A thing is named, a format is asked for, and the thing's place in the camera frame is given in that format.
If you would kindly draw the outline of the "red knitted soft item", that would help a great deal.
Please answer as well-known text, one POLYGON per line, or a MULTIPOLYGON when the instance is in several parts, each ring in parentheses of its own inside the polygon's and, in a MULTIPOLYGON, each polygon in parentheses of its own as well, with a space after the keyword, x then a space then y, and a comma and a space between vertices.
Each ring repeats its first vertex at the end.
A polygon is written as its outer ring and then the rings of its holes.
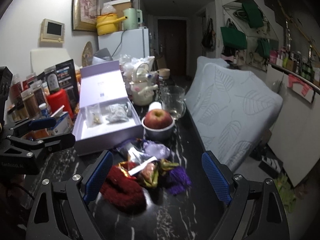
POLYGON ((118 208, 146 208, 142 187, 117 165, 111 167, 100 193, 105 200, 118 208))

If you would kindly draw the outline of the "lavender sachet purple tassel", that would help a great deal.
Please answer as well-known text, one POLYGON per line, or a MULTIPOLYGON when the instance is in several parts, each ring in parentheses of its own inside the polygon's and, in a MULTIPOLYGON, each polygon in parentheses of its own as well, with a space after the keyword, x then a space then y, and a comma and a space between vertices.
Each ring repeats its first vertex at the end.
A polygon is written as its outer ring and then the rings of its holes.
POLYGON ((146 140, 143 142, 143 151, 146 155, 156 158, 139 172, 144 187, 155 189, 160 186, 173 196, 191 188, 192 182, 185 168, 179 163, 170 161, 171 150, 167 146, 146 140))

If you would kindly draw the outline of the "silver foil packet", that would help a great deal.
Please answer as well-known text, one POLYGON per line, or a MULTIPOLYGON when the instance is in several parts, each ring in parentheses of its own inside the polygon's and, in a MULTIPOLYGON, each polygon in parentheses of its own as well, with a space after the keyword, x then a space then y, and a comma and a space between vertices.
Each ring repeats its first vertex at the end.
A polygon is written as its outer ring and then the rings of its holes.
POLYGON ((115 147, 115 150, 127 160, 128 173, 130 176, 142 171, 149 163, 157 161, 156 157, 151 157, 139 151, 132 142, 132 140, 127 140, 115 147))

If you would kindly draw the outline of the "brown green snack packet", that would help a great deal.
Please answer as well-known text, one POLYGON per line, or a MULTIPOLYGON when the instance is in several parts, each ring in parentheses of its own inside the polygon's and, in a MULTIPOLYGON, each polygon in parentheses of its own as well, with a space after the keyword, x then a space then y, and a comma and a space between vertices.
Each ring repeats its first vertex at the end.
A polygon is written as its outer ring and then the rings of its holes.
POLYGON ((179 166, 180 165, 178 163, 168 161, 167 159, 161 159, 149 163, 142 171, 130 176, 128 173, 127 161, 120 162, 116 165, 116 167, 123 172, 126 178, 135 180, 137 183, 142 185, 142 187, 149 188, 156 188, 158 185, 159 176, 164 176, 169 171, 179 166))

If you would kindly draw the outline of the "spice jar brown contents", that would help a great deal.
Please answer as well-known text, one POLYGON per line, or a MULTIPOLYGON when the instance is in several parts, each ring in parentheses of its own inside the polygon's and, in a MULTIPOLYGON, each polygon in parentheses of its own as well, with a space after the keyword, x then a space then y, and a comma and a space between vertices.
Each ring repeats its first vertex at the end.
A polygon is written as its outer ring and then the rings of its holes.
POLYGON ((24 90, 21 93, 21 97, 24 103, 24 106, 29 114, 31 119, 39 119, 41 117, 41 111, 39 105, 36 101, 35 94, 31 88, 24 90))

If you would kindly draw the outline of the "red plastic container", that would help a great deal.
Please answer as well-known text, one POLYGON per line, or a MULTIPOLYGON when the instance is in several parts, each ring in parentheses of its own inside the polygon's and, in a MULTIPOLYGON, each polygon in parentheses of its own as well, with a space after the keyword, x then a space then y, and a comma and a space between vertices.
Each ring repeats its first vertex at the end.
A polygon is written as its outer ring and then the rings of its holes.
POLYGON ((63 106, 63 111, 68 112, 71 119, 74 118, 68 94, 64 89, 61 88, 58 92, 49 94, 47 96, 47 101, 53 113, 56 112, 61 106, 63 106))

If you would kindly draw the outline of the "black printed package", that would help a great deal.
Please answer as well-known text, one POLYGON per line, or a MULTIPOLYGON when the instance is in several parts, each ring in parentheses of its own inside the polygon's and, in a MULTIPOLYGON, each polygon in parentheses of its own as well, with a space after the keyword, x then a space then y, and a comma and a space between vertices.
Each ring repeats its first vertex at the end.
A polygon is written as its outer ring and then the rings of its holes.
POLYGON ((52 71, 56 74, 60 88, 63 88, 67 92, 71 109, 74 111, 80 99, 74 60, 70 59, 46 68, 44 70, 45 76, 48 76, 49 72, 52 71))

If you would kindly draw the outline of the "white chair back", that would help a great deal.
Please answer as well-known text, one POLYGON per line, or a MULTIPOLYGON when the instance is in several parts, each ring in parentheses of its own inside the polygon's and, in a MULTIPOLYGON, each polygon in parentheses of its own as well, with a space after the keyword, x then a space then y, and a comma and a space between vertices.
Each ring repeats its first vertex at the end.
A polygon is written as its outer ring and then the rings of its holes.
POLYGON ((70 60, 65 48, 38 48, 30 51, 31 71, 40 75, 46 68, 70 60))

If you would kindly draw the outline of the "light blue leaf cushion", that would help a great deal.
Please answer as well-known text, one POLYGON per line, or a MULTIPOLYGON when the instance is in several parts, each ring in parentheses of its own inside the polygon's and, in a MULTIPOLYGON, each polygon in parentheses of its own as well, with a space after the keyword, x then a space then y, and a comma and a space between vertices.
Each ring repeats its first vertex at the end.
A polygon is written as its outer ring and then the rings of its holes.
POLYGON ((205 149, 236 171, 277 120, 283 99, 252 71, 200 56, 185 103, 205 149))

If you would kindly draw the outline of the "grey metal bowl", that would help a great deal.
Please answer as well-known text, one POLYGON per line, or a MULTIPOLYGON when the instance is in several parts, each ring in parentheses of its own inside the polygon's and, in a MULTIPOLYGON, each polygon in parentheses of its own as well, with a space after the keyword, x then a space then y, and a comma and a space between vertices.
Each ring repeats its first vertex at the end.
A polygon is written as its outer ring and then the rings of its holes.
POLYGON ((141 120, 141 123, 144 128, 144 135, 147 139, 150 139, 152 141, 163 141, 171 137, 175 127, 175 120, 173 118, 172 118, 172 123, 168 127, 162 128, 162 129, 148 128, 144 124, 144 120, 145 120, 145 117, 141 120))

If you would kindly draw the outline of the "red apple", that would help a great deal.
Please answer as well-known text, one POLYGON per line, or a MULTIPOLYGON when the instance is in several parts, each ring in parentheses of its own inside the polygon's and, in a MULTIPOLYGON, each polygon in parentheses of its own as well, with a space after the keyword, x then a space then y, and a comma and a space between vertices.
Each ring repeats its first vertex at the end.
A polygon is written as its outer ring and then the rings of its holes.
POLYGON ((163 129, 172 124, 171 115, 163 109, 153 109, 148 111, 143 124, 151 129, 163 129))

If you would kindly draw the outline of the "yellow pot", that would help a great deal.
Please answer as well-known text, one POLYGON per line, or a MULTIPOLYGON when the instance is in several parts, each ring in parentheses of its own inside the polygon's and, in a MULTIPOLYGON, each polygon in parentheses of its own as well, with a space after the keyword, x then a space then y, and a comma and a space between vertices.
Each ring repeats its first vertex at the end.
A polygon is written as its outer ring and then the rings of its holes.
POLYGON ((127 16, 118 17, 115 13, 98 16, 96 23, 98 36, 118 32, 119 24, 127 19, 127 16))

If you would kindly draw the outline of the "gold framed picture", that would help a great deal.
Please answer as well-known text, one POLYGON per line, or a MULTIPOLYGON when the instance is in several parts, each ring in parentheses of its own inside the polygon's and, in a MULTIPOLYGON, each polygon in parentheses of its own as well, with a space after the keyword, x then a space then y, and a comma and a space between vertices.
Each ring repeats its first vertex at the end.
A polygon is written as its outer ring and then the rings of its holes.
POLYGON ((99 0, 72 0, 72 30, 96 32, 99 0))

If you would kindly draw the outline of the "green tote bag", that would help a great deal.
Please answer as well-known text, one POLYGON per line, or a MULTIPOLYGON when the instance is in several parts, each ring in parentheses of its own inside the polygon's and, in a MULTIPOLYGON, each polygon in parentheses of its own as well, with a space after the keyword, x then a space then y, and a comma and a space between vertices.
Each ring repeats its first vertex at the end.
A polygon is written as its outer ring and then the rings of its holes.
POLYGON ((243 32, 229 27, 221 27, 220 29, 224 46, 236 50, 247 49, 247 39, 243 32))

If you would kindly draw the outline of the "wall intercom panel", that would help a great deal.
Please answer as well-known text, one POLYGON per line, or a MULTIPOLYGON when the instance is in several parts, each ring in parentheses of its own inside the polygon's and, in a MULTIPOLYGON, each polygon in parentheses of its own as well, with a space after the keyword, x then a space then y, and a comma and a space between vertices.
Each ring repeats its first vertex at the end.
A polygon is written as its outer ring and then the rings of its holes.
POLYGON ((65 24, 50 19, 43 19, 41 23, 40 42, 64 43, 65 24))

